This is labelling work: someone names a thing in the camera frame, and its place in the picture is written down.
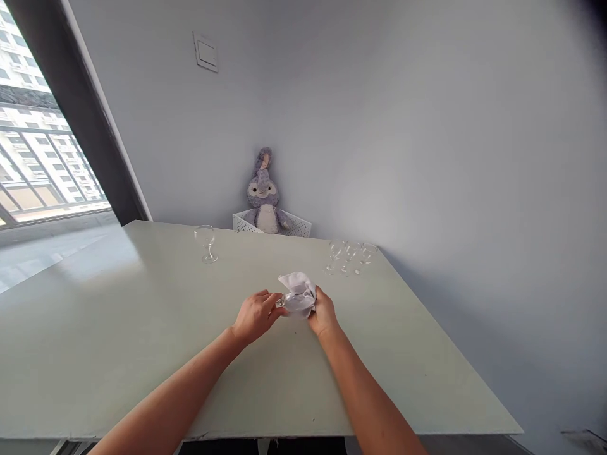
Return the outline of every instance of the plastic basket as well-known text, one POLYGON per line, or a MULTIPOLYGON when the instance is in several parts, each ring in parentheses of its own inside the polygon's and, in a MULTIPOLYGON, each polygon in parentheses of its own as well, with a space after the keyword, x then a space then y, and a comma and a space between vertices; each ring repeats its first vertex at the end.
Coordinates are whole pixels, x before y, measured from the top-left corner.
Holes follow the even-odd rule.
MULTIPOLYGON (((242 217, 245 216, 248 212, 249 212, 249 210, 245 210, 244 212, 239 212, 237 214, 233 214, 232 215, 232 228, 235 231, 258 232, 258 233, 263 234, 264 232, 261 229, 257 229, 255 226, 247 223, 246 221, 244 221, 242 219, 242 217)), ((291 229, 282 229, 281 228, 278 231, 279 234, 289 235, 289 236, 293 236, 293 237, 309 237, 310 236, 310 231, 312 230, 311 222, 307 222, 305 219, 301 219, 299 217, 296 217, 295 215, 291 215, 288 212, 285 212, 285 214, 291 219, 291 222, 293 223, 293 227, 291 229)))

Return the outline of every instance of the light switch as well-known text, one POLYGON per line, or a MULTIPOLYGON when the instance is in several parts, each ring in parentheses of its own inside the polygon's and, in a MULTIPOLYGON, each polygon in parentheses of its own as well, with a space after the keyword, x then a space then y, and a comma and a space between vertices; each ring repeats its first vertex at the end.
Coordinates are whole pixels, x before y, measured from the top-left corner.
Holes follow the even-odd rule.
POLYGON ((215 45, 209 39, 196 32, 193 35, 196 46, 196 63, 198 66, 219 73, 217 67, 217 48, 215 45))

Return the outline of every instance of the rabbit ear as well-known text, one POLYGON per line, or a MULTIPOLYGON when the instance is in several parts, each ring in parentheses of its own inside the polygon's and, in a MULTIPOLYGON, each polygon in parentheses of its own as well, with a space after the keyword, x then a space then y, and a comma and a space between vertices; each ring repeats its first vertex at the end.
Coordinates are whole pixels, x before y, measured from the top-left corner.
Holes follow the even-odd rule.
POLYGON ((253 169, 253 176, 251 178, 255 178, 258 170, 267 169, 270 166, 270 161, 272 160, 272 149, 269 147, 264 147, 259 151, 259 155, 255 160, 255 167, 253 169))

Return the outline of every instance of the stuffed rabbit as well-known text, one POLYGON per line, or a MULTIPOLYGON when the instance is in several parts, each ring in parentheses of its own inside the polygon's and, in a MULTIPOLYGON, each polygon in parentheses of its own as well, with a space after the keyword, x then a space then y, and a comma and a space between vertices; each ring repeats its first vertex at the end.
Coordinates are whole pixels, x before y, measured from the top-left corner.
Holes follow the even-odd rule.
POLYGON ((270 180, 268 167, 272 159, 272 150, 264 147, 259 151, 253 169, 253 178, 248 184, 247 195, 253 210, 250 210, 244 220, 261 229, 266 234, 278 234, 280 228, 291 229, 291 220, 279 208, 276 207, 280 196, 278 188, 270 180))

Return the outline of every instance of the white cloth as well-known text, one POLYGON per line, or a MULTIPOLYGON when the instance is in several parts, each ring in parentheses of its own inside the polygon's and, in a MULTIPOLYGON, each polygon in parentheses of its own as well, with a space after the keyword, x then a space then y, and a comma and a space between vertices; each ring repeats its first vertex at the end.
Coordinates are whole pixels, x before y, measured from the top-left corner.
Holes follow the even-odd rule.
POLYGON ((303 272, 280 275, 278 281, 289 289, 289 293, 297 294, 297 297, 293 296, 293 298, 286 298, 289 294, 285 295, 283 306, 289 311, 287 316, 296 319, 307 319, 310 313, 315 310, 316 285, 303 272))

